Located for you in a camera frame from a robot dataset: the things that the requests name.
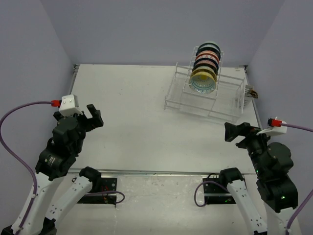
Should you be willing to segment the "yellow rimmed sun pattern bowl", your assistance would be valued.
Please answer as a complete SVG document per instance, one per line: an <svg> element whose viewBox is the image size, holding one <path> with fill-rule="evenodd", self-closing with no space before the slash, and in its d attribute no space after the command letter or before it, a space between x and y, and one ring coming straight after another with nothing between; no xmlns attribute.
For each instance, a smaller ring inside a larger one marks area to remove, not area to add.
<svg viewBox="0 0 313 235"><path fill-rule="evenodd" d="M198 72L190 75L188 83L192 90L202 94L209 94L217 88L217 76L212 76L206 72Z"/></svg>

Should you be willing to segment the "white leaf pattern bowl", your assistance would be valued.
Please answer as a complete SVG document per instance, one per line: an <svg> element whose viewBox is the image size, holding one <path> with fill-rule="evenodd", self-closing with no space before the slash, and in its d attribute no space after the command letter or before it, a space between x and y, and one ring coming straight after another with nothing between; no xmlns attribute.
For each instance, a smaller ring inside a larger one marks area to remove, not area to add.
<svg viewBox="0 0 313 235"><path fill-rule="evenodd" d="M198 72L206 72L206 73L211 74L212 76L217 76L218 75L218 72L217 72L216 68L211 66L211 65L209 65L209 64L204 65L204 66L199 66L199 67L193 69L192 72L191 72L191 75L194 75L194 74L196 74Z"/></svg>

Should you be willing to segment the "black floral pattern bowl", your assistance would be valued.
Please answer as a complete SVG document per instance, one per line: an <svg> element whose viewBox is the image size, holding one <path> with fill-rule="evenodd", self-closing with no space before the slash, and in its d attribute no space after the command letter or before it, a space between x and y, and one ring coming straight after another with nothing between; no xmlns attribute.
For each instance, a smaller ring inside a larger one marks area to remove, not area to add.
<svg viewBox="0 0 313 235"><path fill-rule="evenodd" d="M193 69L195 69L195 68L197 68L197 67L199 67L199 66L207 65L207 64L209 64L209 65L215 67L216 70L219 69L219 65L215 64L214 62L212 62L212 61L210 61L210 60L203 60L203 61L199 61L199 62L197 62L197 63L194 63Z"/></svg>

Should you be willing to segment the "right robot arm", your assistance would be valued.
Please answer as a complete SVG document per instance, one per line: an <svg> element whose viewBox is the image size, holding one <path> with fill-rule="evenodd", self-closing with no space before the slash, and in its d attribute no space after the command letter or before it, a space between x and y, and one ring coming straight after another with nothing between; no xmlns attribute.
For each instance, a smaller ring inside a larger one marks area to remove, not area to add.
<svg viewBox="0 0 313 235"><path fill-rule="evenodd" d="M244 194L243 177L237 168L220 171L218 186L223 192L229 192L237 203L248 229L254 235L289 235L298 207L298 190L288 176L294 166L290 149L279 142L269 142L271 137L287 133L287 124L277 119L269 119L268 128L260 129L247 122L239 125L224 124L226 142L238 136L243 140L236 146L248 151L257 175L257 189L264 202L267 222L262 218L250 200Z"/></svg>

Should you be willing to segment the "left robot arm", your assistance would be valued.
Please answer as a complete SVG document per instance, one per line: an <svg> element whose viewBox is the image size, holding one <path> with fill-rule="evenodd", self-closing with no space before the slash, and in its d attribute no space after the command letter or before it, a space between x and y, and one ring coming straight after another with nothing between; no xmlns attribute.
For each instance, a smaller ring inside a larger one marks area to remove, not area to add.
<svg viewBox="0 0 313 235"><path fill-rule="evenodd" d="M97 192L102 186L101 173L91 167L83 168L74 184L53 203L52 198L82 151L86 133L103 127L100 110L87 105L91 117L84 113L54 113L57 125L46 148L39 155L35 170L27 167L33 186L17 220L3 228L3 235L55 235L58 223L87 193Z"/></svg>

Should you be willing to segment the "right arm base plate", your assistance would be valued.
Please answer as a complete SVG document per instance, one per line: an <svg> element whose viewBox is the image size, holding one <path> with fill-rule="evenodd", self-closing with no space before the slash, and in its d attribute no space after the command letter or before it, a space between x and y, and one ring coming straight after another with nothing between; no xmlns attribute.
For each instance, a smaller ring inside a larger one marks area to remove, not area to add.
<svg viewBox="0 0 313 235"><path fill-rule="evenodd" d="M218 185L206 183L203 185L204 201L206 205L236 204L231 194L227 193Z"/></svg>

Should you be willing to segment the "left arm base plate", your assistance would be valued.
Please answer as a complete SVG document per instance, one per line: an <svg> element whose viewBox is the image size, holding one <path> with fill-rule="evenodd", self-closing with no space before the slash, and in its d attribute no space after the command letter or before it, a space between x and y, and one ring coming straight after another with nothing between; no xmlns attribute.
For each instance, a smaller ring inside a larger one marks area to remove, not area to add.
<svg viewBox="0 0 313 235"><path fill-rule="evenodd" d="M117 178L102 177L101 184L97 190L92 190L91 193L102 192L100 195L84 196L78 204L105 204L116 205L117 194L105 194L106 191L115 191L117 188Z"/></svg>

